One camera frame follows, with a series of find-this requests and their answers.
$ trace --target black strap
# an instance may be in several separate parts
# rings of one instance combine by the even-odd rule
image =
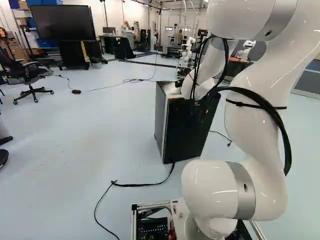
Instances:
[[[236,105],[237,107],[249,107],[249,108],[253,108],[253,109],[264,109],[263,107],[261,107],[259,105],[243,103],[242,101],[232,101],[232,100],[229,100],[229,99],[226,99],[226,101],[228,103]],[[277,109],[277,110],[285,110],[285,109],[287,109],[286,106],[275,106],[274,108]]]
[[[172,163],[172,166],[171,166],[171,170],[169,172],[169,175],[168,177],[161,181],[161,182],[158,182],[158,183],[143,183],[143,184],[117,184],[116,182],[117,181],[111,181],[111,184],[112,185],[115,185],[117,187],[122,187],[122,188],[139,188],[139,187],[145,187],[145,186],[154,186],[154,185],[160,185],[160,184],[163,184],[165,181],[168,180],[168,178],[171,176],[173,170],[175,168],[175,162]]]

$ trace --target computer monitor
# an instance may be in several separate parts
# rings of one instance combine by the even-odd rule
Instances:
[[[115,27],[103,27],[102,31],[104,34],[113,34],[114,32],[116,32],[116,28]]]
[[[199,29],[198,30],[198,36],[207,36],[208,35],[208,30],[206,29]]]
[[[96,40],[91,9],[86,5],[32,5],[41,40]]]

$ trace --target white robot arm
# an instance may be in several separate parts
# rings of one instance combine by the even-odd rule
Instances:
[[[212,79],[225,65],[222,40],[232,53],[238,40],[266,41],[264,56],[239,73],[230,86],[258,93],[274,107],[286,107],[296,79],[320,52],[318,0],[210,0],[209,42],[199,68],[195,98],[215,85]],[[188,75],[181,94],[189,99],[193,80]],[[230,102],[257,105],[236,92]],[[245,153],[241,163],[195,160],[182,173],[185,203],[198,229],[211,239],[227,237],[237,219],[269,221],[287,207],[287,187],[279,154],[278,127],[263,109],[227,102],[226,131]]]

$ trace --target black office chair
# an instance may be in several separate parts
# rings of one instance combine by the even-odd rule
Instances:
[[[10,68],[5,74],[9,78],[22,78],[23,84],[29,85],[28,91],[22,91],[20,97],[13,100],[13,104],[17,105],[18,100],[24,99],[26,96],[32,94],[35,103],[38,102],[36,98],[36,93],[51,93],[54,94],[52,90],[46,90],[45,87],[33,88],[31,84],[34,84],[39,79],[44,79],[47,76],[53,74],[53,71],[49,68],[44,68],[42,64],[37,61],[28,62],[26,64],[21,64],[19,61],[11,59],[8,54],[0,47],[0,63],[4,67]]]

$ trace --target floor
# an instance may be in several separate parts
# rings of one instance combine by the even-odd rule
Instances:
[[[150,55],[140,61],[154,59]],[[66,79],[51,76],[35,87],[45,86],[54,95],[40,93],[39,103],[29,97],[13,105],[12,99],[26,87],[1,87],[6,94],[1,116],[14,141],[2,146],[10,157],[0,170],[0,239],[114,239],[95,223],[93,215],[110,181],[155,183],[164,179],[171,166],[162,164],[154,139],[154,82],[86,91],[127,78],[150,78],[155,67],[112,61],[101,69],[54,70],[69,77],[70,87],[83,93],[73,95]],[[156,67],[152,80],[174,80],[175,71]],[[211,126],[223,134],[224,104],[222,99]],[[289,97],[284,118],[293,155],[287,177],[289,204],[281,218],[260,223],[269,240],[318,239],[320,234],[319,109],[319,100]],[[210,133],[201,158],[241,160],[243,152],[227,143]],[[113,187],[100,204],[97,218],[121,240],[130,239],[131,204],[181,197],[180,175],[187,163],[177,163],[170,180],[159,186]]]

